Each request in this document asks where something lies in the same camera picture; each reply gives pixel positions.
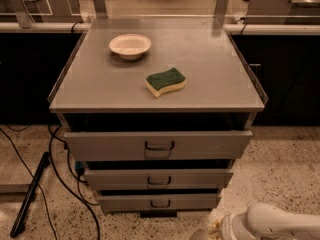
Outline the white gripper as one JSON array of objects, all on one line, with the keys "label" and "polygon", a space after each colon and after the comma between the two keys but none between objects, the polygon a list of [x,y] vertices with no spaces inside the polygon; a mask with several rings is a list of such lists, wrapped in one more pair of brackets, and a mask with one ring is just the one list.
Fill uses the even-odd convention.
[{"label": "white gripper", "polygon": [[208,229],[209,240],[250,240],[250,232],[245,225],[245,214],[228,214],[214,221]]}]

